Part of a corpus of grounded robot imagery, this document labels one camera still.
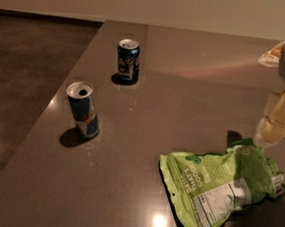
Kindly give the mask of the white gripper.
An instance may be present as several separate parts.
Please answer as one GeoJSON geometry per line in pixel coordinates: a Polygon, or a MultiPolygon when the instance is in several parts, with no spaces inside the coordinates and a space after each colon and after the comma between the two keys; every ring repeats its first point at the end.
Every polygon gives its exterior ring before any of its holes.
{"type": "MultiPolygon", "coordinates": [[[[260,65],[277,68],[279,76],[285,80],[285,42],[281,41],[259,58],[260,65]]],[[[264,107],[262,117],[256,127],[255,145],[272,147],[285,138],[285,90],[274,91],[264,107]]]]}

